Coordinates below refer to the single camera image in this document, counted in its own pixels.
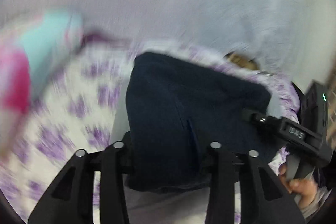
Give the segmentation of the person's right hand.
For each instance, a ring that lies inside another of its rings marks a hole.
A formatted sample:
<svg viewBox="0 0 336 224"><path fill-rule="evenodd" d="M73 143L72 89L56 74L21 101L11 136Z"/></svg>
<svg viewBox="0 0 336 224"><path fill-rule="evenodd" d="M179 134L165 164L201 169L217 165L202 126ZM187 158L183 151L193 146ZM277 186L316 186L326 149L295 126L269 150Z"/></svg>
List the person's right hand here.
<svg viewBox="0 0 336 224"><path fill-rule="evenodd" d="M312 179L297 178L293 180L286 179L286 164L280 165L278 178L289 193L299 194L301 199L298 202L298 207L304 209L308 207L317 195L317 184Z"/></svg>

